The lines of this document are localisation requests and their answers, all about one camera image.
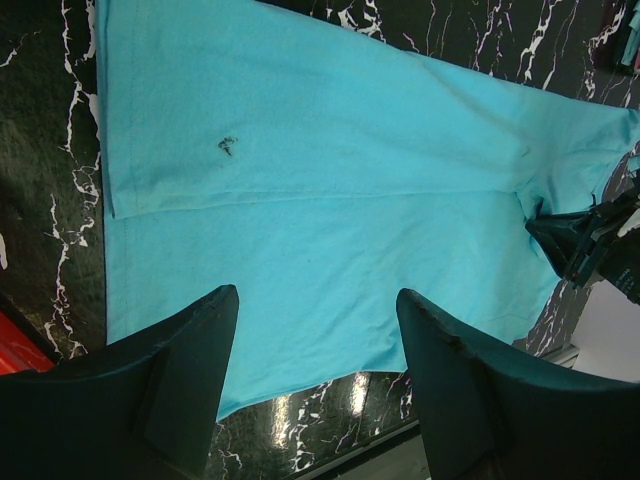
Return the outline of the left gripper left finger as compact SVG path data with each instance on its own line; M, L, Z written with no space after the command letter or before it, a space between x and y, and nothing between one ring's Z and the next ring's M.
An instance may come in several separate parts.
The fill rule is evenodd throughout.
M49 371L1 379L5 479L200 479L239 310L232 285Z

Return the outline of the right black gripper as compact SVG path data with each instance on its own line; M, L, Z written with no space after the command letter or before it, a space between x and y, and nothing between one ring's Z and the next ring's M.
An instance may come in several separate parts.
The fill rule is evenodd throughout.
M578 287L602 278L628 300L639 299L639 170L632 182L631 189L589 214L541 215L526 222L559 277Z

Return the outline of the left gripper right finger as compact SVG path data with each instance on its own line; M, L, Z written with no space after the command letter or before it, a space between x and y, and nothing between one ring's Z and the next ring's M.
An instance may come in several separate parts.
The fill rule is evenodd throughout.
M396 310L432 478L638 478L638 384L534 357L410 289Z

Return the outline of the turquoise t shirt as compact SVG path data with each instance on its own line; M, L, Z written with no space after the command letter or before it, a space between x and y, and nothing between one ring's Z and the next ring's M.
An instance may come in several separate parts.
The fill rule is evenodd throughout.
M639 114L256 1L100 1L107 339L240 297L218 414L406 367L418 291L504 342L557 278L526 222L588 208Z

